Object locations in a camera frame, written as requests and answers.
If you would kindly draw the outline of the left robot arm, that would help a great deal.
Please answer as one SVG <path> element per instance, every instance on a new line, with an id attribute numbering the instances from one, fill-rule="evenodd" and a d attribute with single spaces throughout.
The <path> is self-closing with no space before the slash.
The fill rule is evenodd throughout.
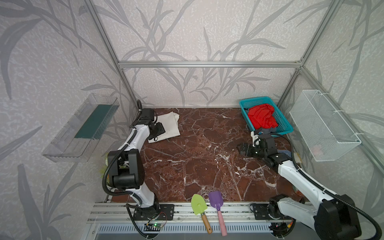
<path id="1" fill-rule="evenodd" d="M 155 139 L 165 129 L 157 121 L 155 110 L 148 108 L 139 110 L 130 128 L 131 133 L 123 145 L 108 153 L 102 187 L 110 196 L 130 196 L 136 205 L 128 204 L 128 207 L 152 219 L 160 214 L 160 204 L 145 184 L 145 168 L 140 152 L 146 140 Z"/>

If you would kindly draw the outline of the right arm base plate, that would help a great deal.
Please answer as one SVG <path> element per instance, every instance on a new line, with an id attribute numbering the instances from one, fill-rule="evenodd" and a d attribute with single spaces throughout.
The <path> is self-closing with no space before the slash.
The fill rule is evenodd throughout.
<path id="1" fill-rule="evenodd" d="M 270 203 L 251 203 L 250 210 L 256 220 L 290 221 L 292 218 L 282 215 L 277 206 Z"/>

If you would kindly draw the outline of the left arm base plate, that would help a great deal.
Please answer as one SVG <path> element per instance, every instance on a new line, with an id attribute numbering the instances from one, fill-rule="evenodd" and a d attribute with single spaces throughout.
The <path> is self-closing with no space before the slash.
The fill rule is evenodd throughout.
<path id="1" fill-rule="evenodd" d="M 173 220 L 175 213 L 175 205 L 173 204 L 160 204 L 148 208 L 138 208 L 134 211 L 133 218 L 135 221 L 149 221 L 149 220 Z"/>

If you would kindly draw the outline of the white printed t-shirt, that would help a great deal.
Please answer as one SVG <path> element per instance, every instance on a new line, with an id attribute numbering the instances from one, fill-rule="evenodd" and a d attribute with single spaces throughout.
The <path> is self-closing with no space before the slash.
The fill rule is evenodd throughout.
<path id="1" fill-rule="evenodd" d="M 170 112 L 165 115 L 160 115 L 158 117 L 158 122 L 160 122 L 163 125 L 165 129 L 165 133 L 157 136 L 156 140 L 148 140 L 148 142 L 155 143 L 162 140 L 180 136 L 181 134 L 180 134 L 179 125 L 178 125 L 179 118 L 180 118 L 180 115 L 174 112 Z"/>

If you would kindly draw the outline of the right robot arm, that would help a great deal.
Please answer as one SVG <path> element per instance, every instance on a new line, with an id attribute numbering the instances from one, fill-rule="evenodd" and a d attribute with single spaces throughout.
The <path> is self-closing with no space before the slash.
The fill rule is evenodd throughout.
<path id="1" fill-rule="evenodd" d="M 306 174 L 292 157 L 277 150 L 275 138 L 259 135 L 256 145 L 237 145 L 240 155 L 261 159 L 269 168 L 288 180 L 312 204 L 296 202 L 285 195 L 271 200 L 273 209 L 313 229 L 322 240 L 353 240 L 362 234 L 354 201 L 339 196 Z"/>

